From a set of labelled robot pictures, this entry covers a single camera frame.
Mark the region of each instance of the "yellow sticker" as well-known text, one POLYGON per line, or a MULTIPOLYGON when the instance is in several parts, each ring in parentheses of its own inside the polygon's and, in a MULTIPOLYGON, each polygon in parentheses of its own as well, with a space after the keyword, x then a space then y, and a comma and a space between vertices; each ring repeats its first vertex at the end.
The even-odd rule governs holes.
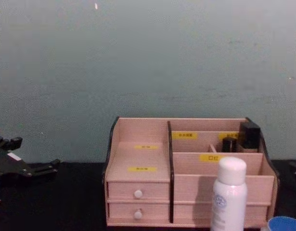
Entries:
POLYGON ((158 149, 158 146, 155 145, 135 145, 135 149, 158 149))
POLYGON ((232 131, 232 132, 221 132, 219 134, 219 139, 223 140, 226 137, 231 137, 231 138, 238 138, 239 137, 239 132, 238 131, 232 131))
POLYGON ((214 154, 200 154, 199 160, 204 161, 204 162, 218 162, 223 157, 225 157, 225 156, 214 155, 214 154))
POLYGON ((196 140, 197 137, 198 137, 197 132, 189 132, 189 131, 174 131, 174 132, 172 132, 172 138, 174 140, 178 140, 178 139, 196 140))
POLYGON ((156 167, 129 167, 129 172, 156 172, 156 167))

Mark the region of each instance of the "blue lid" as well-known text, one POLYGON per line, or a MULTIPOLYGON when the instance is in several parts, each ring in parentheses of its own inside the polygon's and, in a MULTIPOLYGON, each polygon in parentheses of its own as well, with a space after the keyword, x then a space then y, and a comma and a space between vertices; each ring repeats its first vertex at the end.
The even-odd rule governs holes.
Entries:
POLYGON ((296 231, 296 219, 289 217, 274 217, 269 220, 270 231, 296 231))

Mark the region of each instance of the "black tabletop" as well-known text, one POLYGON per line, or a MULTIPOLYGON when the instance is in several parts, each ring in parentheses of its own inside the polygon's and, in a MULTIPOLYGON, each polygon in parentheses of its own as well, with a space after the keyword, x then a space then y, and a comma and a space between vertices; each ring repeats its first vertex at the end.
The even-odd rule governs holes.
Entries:
MULTIPOLYGON (((287 161, 273 163, 283 182, 277 215, 296 218, 296 183, 287 161)), ((61 163, 53 181, 1 188, 0 231, 104 231, 102 168, 102 163, 61 163)))

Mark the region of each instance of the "wall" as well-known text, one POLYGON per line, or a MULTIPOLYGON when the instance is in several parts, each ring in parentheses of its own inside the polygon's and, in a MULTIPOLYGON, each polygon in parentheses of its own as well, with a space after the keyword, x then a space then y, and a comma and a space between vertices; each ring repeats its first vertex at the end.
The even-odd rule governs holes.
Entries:
POLYGON ((19 156, 104 161, 117 115, 247 116, 296 158, 296 0, 0 0, 0 135, 19 156))

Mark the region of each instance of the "drawer knob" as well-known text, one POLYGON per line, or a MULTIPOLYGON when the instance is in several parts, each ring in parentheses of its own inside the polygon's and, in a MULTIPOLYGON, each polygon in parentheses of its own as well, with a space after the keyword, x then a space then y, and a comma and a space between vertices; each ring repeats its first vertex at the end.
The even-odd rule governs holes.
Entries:
POLYGON ((142 210, 141 209, 138 209, 135 213, 134 213, 134 218, 136 220, 139 220, 142 218, 142 210))
POLYGON ((142 193, 141 190, 136 190, 136 191, 134 192, 134 196, 135 196, 137 199, 141 198, 142 195, 143 195, 143 193, 142 193))

